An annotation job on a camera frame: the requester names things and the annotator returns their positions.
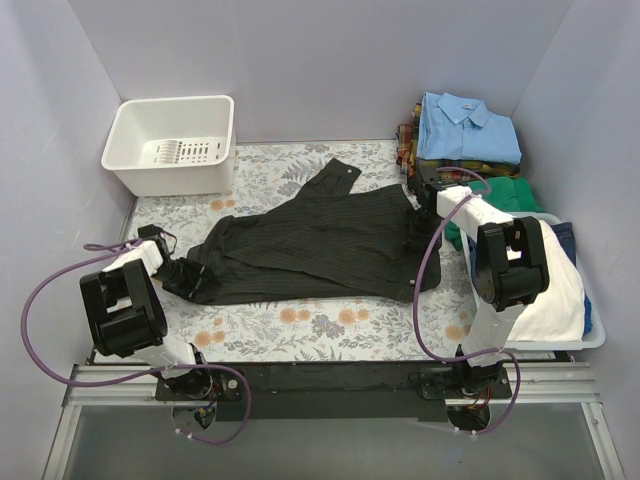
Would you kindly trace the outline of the black pinstriped long sleeve shirt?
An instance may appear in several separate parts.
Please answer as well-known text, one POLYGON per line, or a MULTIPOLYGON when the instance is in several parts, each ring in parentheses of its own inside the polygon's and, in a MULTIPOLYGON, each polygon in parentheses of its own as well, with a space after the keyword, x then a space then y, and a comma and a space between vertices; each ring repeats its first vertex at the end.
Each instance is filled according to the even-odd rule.
MULTIPOLYGON (((409 302, 424 250, 405 250, 403 216, 414 207, 392 184, 351 188, 360 171, 331 160, 289 201, 257 215, 225 216, 188 259, 210 268, 220 286, 213 303, 378 296, 409 302)), ((434 252, 422 290, 436 288, 434 252)))

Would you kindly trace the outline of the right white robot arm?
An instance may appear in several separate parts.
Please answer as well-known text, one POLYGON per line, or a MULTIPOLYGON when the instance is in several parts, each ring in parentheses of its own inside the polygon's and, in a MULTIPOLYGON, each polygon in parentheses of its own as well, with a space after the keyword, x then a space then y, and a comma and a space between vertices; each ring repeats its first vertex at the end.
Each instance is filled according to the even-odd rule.
POLYGON ((432 235, 414 281, 412 320, 416 339, 426 355, 442 364, 429 387, 455 389, 464 397, 475 397, 500 380, 506 342, 515 321, 549 286, 549 272, 540 222, 515 217, 487 203, 484 189, 447 182, 438 169, 418 168, 408 180, 420 213, 438 216, 440 225, 432 235), (419 328, 422 280, 436 243, 450 222, 476 245, 472 284, 481 303, 469 334, 453 357, 428 350, 419 328))

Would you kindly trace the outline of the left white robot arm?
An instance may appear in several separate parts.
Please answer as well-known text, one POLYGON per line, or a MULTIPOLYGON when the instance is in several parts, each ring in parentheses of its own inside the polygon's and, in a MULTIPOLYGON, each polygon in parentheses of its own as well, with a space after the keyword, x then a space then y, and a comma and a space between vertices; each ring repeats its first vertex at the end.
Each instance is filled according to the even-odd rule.
POLYGON ((168 333, 166 315, 152 281, 184 300, 200 303, 215 285, 206 266, 173 259, 167 241, 176 237, 150 224, 138 229, 140 243, 79 286, 95 348, 104 356, 133 358, 154 367, 154 375, 176 394, 211 399, 216 382, 203 369, 202 353, 168 333))

